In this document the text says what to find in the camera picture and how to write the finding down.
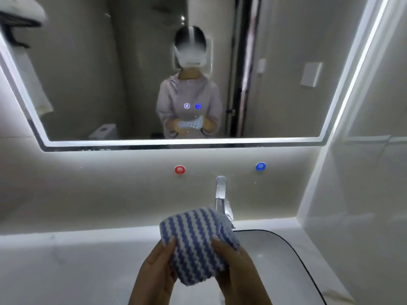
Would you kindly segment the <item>chrome faucet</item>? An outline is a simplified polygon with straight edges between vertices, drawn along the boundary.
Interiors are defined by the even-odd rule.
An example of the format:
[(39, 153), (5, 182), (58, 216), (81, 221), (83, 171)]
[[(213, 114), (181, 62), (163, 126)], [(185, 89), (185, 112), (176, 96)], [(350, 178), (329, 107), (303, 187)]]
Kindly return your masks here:
[(232, 229), (236, 229), (234, 215), (231, 210), (230, 202), (226, 197), (227, 178), (218, 176), (216, 178), (215, 209), (225, 215), (231, 223)]

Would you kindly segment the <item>black-rimmed white sink basin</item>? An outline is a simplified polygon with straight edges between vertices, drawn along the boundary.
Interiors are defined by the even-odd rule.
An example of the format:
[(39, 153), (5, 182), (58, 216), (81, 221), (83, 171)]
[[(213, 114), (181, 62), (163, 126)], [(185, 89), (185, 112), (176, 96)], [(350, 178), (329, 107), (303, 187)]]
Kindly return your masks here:
[(273, 305), (328, 305), (295, 248), (268, 230), (235, 230)]

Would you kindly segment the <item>LED-lit wall mirror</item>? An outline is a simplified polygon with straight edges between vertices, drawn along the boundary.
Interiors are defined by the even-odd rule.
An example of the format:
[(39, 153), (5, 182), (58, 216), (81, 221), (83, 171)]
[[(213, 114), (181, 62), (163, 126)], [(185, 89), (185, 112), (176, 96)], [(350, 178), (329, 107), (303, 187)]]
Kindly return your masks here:
[(381, 0), (0, 0), (45, 149), (318, 145)]

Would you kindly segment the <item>blue white striped cloth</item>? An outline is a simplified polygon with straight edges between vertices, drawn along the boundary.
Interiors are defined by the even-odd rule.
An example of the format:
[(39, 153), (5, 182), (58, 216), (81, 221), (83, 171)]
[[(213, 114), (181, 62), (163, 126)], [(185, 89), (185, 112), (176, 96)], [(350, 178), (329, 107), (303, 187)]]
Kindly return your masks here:
[(240, 242), (228, 217), (212, 208), (198, 208), (164, 219), (160, 225), (162, 242), (176, 241), (170, 264), (185, 286), (194, 286), (224, 271), (228, 264), (214, 251), (217, 236), (238, 251)]

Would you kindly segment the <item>person's right hand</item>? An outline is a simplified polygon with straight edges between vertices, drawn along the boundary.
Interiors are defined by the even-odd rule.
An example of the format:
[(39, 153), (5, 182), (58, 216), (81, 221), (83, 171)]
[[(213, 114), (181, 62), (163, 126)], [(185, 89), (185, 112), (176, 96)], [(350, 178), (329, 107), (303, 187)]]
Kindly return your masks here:
[(251, 257), (242, 246), (238, 251), (237, 266), (215, 277), (225, 305), (273, 305)]

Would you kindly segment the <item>person's left hand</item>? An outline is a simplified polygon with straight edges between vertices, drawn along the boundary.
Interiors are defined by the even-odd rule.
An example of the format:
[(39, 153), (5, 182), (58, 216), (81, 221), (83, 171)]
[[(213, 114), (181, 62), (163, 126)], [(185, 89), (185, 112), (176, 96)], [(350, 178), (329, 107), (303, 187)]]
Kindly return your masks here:
[(170, 263), (156, 265), (156, 246), (142, 263), (128, 305), (169, 305), (177, 275)]

